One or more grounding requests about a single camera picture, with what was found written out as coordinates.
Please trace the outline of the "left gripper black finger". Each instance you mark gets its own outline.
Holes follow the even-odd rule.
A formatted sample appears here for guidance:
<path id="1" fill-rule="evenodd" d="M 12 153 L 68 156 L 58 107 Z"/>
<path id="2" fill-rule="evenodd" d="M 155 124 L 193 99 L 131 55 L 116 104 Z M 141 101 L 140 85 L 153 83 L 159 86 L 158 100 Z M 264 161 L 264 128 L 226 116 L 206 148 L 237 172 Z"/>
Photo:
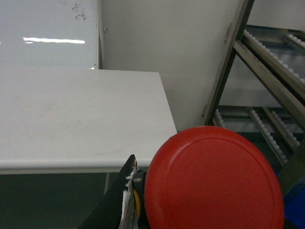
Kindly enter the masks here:
<path id="1" fill-rule="evenodd" d="M 136 216 L 133 177 L 137 172 L 131 155 L 102 200 L 79 226 L 81 229 L 132 229 Z"/>

